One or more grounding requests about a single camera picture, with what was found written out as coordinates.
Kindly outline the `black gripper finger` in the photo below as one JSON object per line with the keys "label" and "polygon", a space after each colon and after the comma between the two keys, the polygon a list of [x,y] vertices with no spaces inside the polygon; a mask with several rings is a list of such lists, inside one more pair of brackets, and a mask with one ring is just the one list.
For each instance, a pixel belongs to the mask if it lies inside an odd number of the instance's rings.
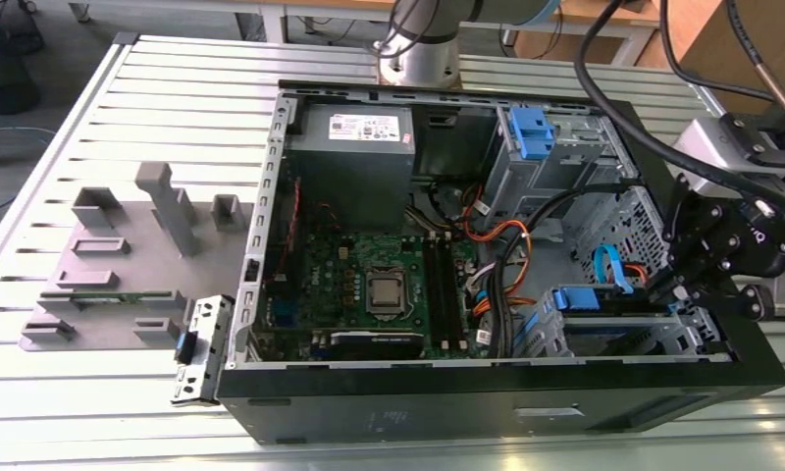
{"label": "black gripper finger", "polygon": [[673,295],[712,314],[733,314],[752,322],[777,322],[769,291],[759,285],[739,288],[728,276],[673,276]]}
{"label": "black gripper finger", "polygon": [[648,299],[665,302],[676,299],[681,288],[688,299],[705,287],[716,271],[708,238],[717,232],[724,207],[716,198],[692,190],[684,174],[675,179],[661,239],[667,244],[663,267],[649,279]]}

